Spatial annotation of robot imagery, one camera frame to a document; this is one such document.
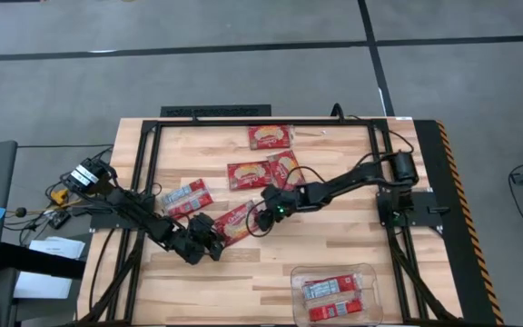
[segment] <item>yellow and black hazard tape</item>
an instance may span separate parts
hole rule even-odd
[[[481,276],[483,277],[483,281],[486,285],[488,298],[491,302],[491,309],[494,312],[494,315],[496,316],[496,324],[503,325],[504,318],[502,317],[501,311],[499,309],[498,299],[496,298],[493,284],[491,282],[491,279],[489,278],[486,260],[483,257],[483,252],[481,251],[481,248],[479,247],[478,234],[476,233],[476,228],[473,226],[473,220],[471,219],[471,212],[469,211],[468,200],[466,199],[465,193],[463,192],[463,185],[461,184],[461,180],[459,179],[458,167],[455,165],[455,158],[453,157],[453,153],[451,152],[451,146],[449,145],[447,133],[445,133],[445,126],[440,121],[437,121],[437,126],[439,127],[441,140],[443,141],[443,145],[445,146],[445,153],[449,162],[449,169],[451,170],[453,183],[455,184],[455,187],[458,191],[459,203],[461,204],[461,211],[463,212],[465,222],[468,225],[469,237],[471,238],[471,243],[473,244],[475,254],[478,258],[479,269],[481,270]]]

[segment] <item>white paper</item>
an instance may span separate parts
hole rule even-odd
[[[61,237],[48,237],[45,241],[32,241],[30,250],[78,259],[84,243]],[[14,297],[17,299],[66,299],[72,280],[52,277],[40,273],[20,272],[15,284]]]

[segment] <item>yellow connector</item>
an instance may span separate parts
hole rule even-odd
[[[68,190],[67,189],[63,189],[60,191],[53,191],[51,195],[52,195],[52,199],[54,199],[54,202],[57,205],[64,205],[68,200]]]

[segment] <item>red snack box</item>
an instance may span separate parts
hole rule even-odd
[[[301,170],[297,169],[295,172],[291,173],[287,184],[284,186],[290,170],[298,167],[298,161],[296,160],[296,156],[292,150],[270,155],[268,161],[270,162],[273,184],[276,185],[276,187],[283,187],[284,190],[290,191],[294,188],[294,185],[306,183],[306,179],[304,179]]]
[[[306,300],[332,295],[337,292],[356,291],[358,289],[354,275],[348,274],[304,283],[302,291]]]
[[[287,125],[249,126],[250,149],[289,148],[290,127]]]
[[[255,219],[258,215],[257,208],[253,208],[253,201],[248,201],[215,220],[215,229],[225,237],[225,246],[230,246],[245,236],[249,235],[245,227],[245,217],[250,213],[250,230],[255,232],[259,229]]]
[[[352,299],[312,308],[308,310],[308,313],[310,314],[310,320],[317,322],[359,311],[362,311],[360,300]]]
[[[270,163],[230,163],[227,165],[230,190],[267,186],[271,183]]]
[[[167,214],[181,219],[181,213],[192,213],[207,204],[213,203],[213,198],[205,186],[203,179],[198,179],[180,189],[165,194],[162,198]]]

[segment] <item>butcher block tabletop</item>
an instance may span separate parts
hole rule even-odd
[[[120,122],[110,165],[116,169],[122,186],[131,183],[143,120],[146,118],[125,118]],[[388,123],[390,130],[415,147],[413,155],[420,178],[415,188],[429,187],[413,121],[389,118]],[[384,149],[380,133],[377,134],[380,149]],[[391,135],[391,141],[394,151],[409,150],[399,137]],[[151,144],[149,135],[140,185],[146,178]],[[242,203],[262,199],[261,188],[230,191],[227,164],[261,161],[283,151],[250,150],[245,126],[164,127],[159,147],[154,180],[162,186],[161,194],[202,178],[214,203],[200,212],[213,219]],[[300,165],[313,168],[329,180],[348,172],[369,153],[370,141],[364,126],[295,126],[291,149]],[[303,174],[307,182],[318,181],[310,172]],[[154,191],[158,193],[159,187],[155,185]],[[337,197],[321,211],[294,214],[276,223],[266,237],[248,236],[226,248],[219,262],[204,257],[191,266],[176,253],[167,253],[145,240],[133,324],[290,324],[293,268],[356,263],[371,265],[377,274],[383,322],[401,322],[376,192],[376,186],[363,187]],[[160,213],[162,208],[156,205],[155,210]],[[108,232],[96,231],[92,240],[78,298],[80,317],[88,313],[94,268]],[[413,227],[411,232],[423,281],[450,312],[461,316],[443,240],[428,227]],[[114,232],[99,263],[93,302],[100,299],[113,279],[120,235],[120,230]],[[129,249],[135,235],[130,239]],[[417,316],[414,292],[406,275],[405,283],[411,314]],[[123,317],[127,287],[125,280],[116,318]]]

